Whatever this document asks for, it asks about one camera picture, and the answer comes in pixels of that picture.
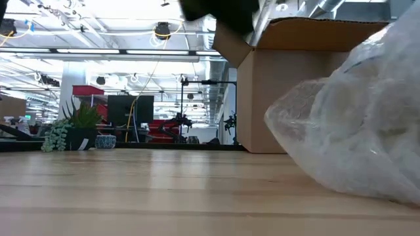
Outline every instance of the cardboard box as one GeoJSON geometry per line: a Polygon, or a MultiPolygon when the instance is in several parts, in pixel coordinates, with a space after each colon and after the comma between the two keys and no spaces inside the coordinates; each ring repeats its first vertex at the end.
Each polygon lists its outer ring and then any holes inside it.
{"type": "Polygon", "coordinates": [[[386,25],[280,18],[251,47],[218,22],[213,48],[238,69],[238,142],[251,153],[284,153],[265,125],[267,108],[301,81],[329,77],[351,49],[386,25]]]}
{"type": "Polygon", "coordinates": [[[1,95],[0,101],[0,121],[4,121],[5,116],[25,116],[26,113],[26,100],[13,98],[10,96],[1,95]]]}

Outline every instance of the succulent plant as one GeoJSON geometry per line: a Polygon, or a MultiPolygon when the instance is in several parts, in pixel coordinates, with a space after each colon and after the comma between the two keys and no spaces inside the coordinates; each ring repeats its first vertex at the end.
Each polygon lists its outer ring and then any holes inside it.
{"type": "Polygon", "coordinates": [[[74,124],[69,123],[67,119],[55,121],[52,124],[51,130],[45,133],[46,137],[41,146],[41,150],[44,152],[51,152],[54,149],[64,151],[66,149],[68,128],[72,128],[73,125],[74,124]]]}
{"type": "Polygon", "coordinates": [[[76,106],[72,100],[73,113],[70,111],[68,104],[66,103],[67,111],[63,109],[64,117],[74,124],[75,128],[96,128],[96,124],[102,120],[102,116],[98,113],[97,107],[89,107],[85,102],[80,103],[79,110],[76,110],[76,106]]]}

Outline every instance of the wooden table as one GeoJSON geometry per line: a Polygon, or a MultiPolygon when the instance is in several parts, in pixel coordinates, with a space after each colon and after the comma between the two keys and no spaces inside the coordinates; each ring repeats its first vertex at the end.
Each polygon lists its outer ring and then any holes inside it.
{"type": "Polygon", "coordinates": [[[0,235],[419,235],[420,210],[334,193],[286,155],[0,153],[0,235]]]}

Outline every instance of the plastic bag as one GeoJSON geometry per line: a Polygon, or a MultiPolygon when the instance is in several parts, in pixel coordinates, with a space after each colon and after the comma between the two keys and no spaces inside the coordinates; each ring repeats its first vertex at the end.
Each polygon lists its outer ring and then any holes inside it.
{"type": "Polygon", "coordinates": [[[330,78],[269,107],[279,144],[338,192],[420,205],[420,1],[352,50],[330,78]]]}

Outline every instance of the small blue pot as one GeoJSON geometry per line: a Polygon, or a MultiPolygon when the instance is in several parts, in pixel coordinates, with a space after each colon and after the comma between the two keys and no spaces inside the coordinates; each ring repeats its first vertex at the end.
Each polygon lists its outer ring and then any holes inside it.
{"type": "Polygon", "coordinates": [[[98,149],[112,149],[116,143],[117,137],[114,135],[98,135],[94,144],[98,149]]]}

